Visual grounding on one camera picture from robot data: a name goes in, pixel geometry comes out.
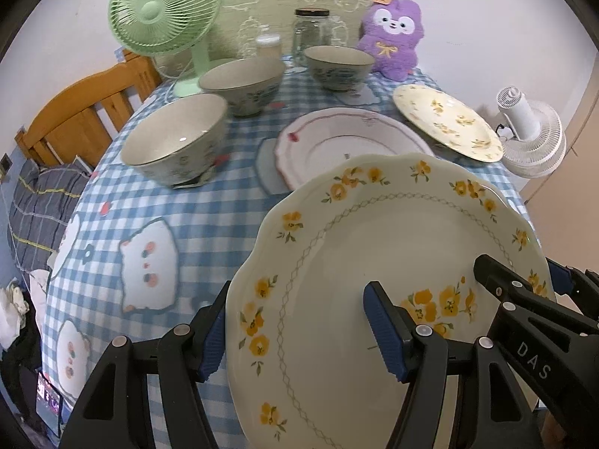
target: yellow stripe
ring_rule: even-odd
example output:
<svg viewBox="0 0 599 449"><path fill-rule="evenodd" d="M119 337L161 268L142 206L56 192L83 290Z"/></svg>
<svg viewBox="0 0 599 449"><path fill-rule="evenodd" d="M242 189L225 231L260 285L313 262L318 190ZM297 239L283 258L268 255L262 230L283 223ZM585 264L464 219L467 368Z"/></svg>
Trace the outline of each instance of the yellow stripe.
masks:
<svg viewBox="0 0 599 449"><path fill-rule="evenodd" d="M25 180L19 176L19 180L21 181L21 183L27 188L29 189L32 193L34 194L47 194L47 193L52 193L52 192L59 192L64 194L65 196L68 196L69 198L80 198L81 195L80 194L73 194L71 192L67 192L66 189L46 189L45 191L40 191L39 189L37 191L34 191L33 189L31 189L31 186L25 182Z"/></svg>
<svg viewBox="0 0 599 449"><path fill-rule="evenodd" d="M43 245L38 245L37 243L33 243L27 239L19 238L17 235L13 233L13 238L20 243L25 243L26 245L31 245L32 247L39 248L40 250L49 251L50 253L56 253L56 250L52 250L52 248L45 247Z"/></svg>

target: floral plate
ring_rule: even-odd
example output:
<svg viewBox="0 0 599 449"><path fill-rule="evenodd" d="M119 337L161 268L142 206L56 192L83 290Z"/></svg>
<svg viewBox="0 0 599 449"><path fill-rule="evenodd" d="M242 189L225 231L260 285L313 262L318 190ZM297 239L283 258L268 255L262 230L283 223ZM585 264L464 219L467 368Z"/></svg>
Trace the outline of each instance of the floral plate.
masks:
<svg viewBox="0 0 599 449"><path fill-rule="evenodd" d="M279 133L274 150L277 170L292 190L352 157L410 152L433 155L426 142L403 123L351 107L321 109L299 117Z"/></svg>
<svg viewBox="0 0 599 449"><path fill-rule="evenodd" d="M456 98L421 84L406 84L395 89L393 101L420 130L452 150L481 162L499 162L503 157L495 131Z"/></svg>
<svg viewBox="0 0 599 449"><path fill-rule="evenodd" d="M452 163L419 153L356 157L280 202L226 302L229 385L251 444L385 447L407 386L376 347L364 287L378 280L417 322L472 342L499 305L474 280L483 253L555 299L530 225L497 189ZM440 448L455 382L446 394Z"/></svg>

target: yellow bow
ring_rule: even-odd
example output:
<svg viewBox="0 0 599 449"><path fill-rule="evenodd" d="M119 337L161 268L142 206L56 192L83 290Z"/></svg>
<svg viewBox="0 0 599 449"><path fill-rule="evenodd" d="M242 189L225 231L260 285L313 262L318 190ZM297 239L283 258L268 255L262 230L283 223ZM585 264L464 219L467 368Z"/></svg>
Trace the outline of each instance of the yellow bow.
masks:
<svg viewBox="0 0 599 449"><path fill-rule="evenodd" d="M386 55L387 57L391 57L391 52L397 52L397 47L394 45L386 45L382 42L377 42L376 47L380 49L378 55Z"/></svg>

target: screw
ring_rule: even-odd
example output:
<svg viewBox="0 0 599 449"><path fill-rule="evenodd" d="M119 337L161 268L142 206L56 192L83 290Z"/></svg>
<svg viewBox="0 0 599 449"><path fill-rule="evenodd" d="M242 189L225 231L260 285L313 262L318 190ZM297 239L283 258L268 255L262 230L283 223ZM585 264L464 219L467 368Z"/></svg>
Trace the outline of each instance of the screw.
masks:
<svg viewBox="0 0 599 449"><path fill-rule="evenodd" d="M483 336L478 340L478 344L484 347L484 349L491 349L493 347L493 341L488 337Z"/></svg>
<svg viewBox="0 0 599 449"><path fill-rule="evenodd" d="M122 346L125 346L125 344L127 344L127 338L124 336L116 336L113 339L113 346L115 348L121 348Z"/></svg>
<svg viewBox="0 0 599 449"><path fill-rule="evenodd" d="M189 334L190 331L191 328L188 324L179 324L178 326L175 326L175 329L173 329L173 332L176 336L184 336L186 334Z"/></svg>
<svg viewBox="0 0 599 449"><path fill-rule="evenodd" d="M432 334L432 328L426 324L416 326L416 334L422 337L428 337Z"/></svg>

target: stuffed animal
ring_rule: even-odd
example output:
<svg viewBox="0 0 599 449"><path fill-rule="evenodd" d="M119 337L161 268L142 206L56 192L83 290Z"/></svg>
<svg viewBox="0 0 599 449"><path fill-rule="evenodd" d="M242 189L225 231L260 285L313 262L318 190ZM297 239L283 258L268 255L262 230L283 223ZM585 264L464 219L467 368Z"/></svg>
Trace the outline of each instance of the stuffed animal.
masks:
<svg viewBox="0 0 599 449"><path fill-rule="evenodd" d="M405 80L418 64L415 48L424 37L420 7L411 0L375 3L362 18L364 37L358 49L372 55L373 71L388 79Z"/></svg>

